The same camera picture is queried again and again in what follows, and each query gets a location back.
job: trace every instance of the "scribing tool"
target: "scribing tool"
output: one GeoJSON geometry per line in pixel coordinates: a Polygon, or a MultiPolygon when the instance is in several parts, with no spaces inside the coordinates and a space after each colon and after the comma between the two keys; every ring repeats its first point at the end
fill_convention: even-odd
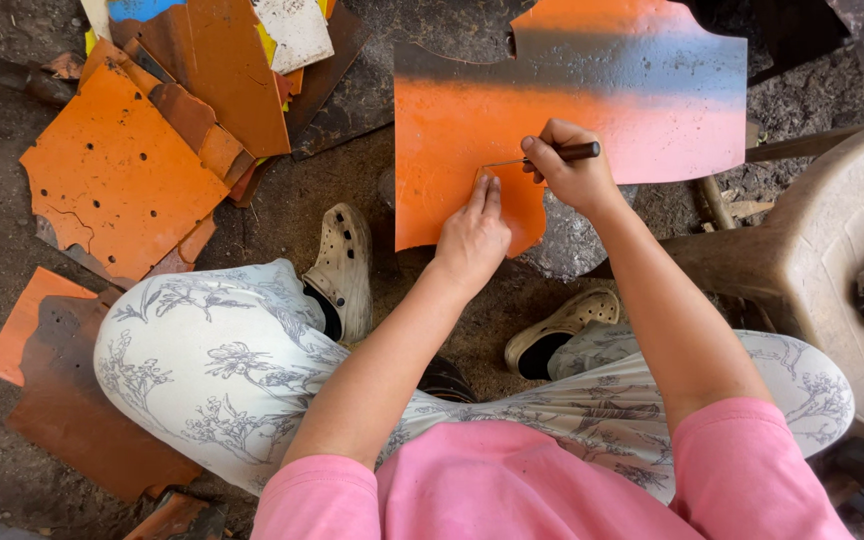
{"type": "MultiPolygon", "coordinates": [[[[588,158],[598,158],[602,153],[602,146],[599,141],[585,142],[582,144],[573,144],[571,146],[559,146],[553,144],[552,149],[561,158],[563,162],[575,162],[576,160],[587,160],[588,158]]],[[[483,167],[508,166],[510,164],[528,164],[529,158],[512,159],[511,161],[499,161],[498,163],[489,163],[482,165],[483,167]]]]}

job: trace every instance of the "white pants with gray floral pattern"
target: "white pants with gray floral pattern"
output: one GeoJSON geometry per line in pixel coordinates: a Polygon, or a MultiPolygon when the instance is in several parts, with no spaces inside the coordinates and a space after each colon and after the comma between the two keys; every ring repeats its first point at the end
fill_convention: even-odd
{"type": "MultiPolygon", "coordinates": [[[[102,322],[95,372],[133,421],[202,467],[258,495],[323,382],[349,351],[292,263],[155,276],[102,322]]],[[[855,412],[845,376],[821,351],[737,330],[806,457],[842,436],[855,412]]],[[[656,383],[626,325],[589,325],[548,365],[553,382],[463,404],[416,390],[378,463],[438,422],[500,419],[554,437],[667,503],[672,451],[656,383]]]]}

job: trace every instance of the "plastic chair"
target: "plastic chair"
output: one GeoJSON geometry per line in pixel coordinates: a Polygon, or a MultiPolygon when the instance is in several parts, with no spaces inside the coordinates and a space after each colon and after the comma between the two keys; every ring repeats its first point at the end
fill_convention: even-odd
{"type": "Polygon", "coordinates": [[[864,130],[816,159],[762,225],[661,241],[702,290],[759,304],[775,330],[822,350],[845,373],[864,436],[864,130]]]}

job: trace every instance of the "person's left hand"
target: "person's left hand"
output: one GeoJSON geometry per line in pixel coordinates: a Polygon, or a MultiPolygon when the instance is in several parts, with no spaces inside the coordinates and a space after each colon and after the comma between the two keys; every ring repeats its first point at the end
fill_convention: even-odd
{"type": "Polygon", "coordinates": [[[512,231],[501,217],[500,193],[499,178],[478,178],[468,204],[442,225],[435,258],[429,263],[466,301],[486,286],[512,242],[512,231]]]}

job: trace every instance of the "t-shirt sleeve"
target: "t-shirt sleeve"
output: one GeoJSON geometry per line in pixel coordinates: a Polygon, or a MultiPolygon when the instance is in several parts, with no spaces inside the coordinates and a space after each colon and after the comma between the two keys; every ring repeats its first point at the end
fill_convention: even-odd
{"type": "Polygon", "coordinates": [[[705,538],[852,538],[772,403],[723,399],[690,414],[672,457],[669,508],[705,538]]]}
{"type": "Polygon", "coordinates": [[[376,475],[341,455],[294,460],[271,477],[251,540],[375,539],[381,535],[376,475]]]}

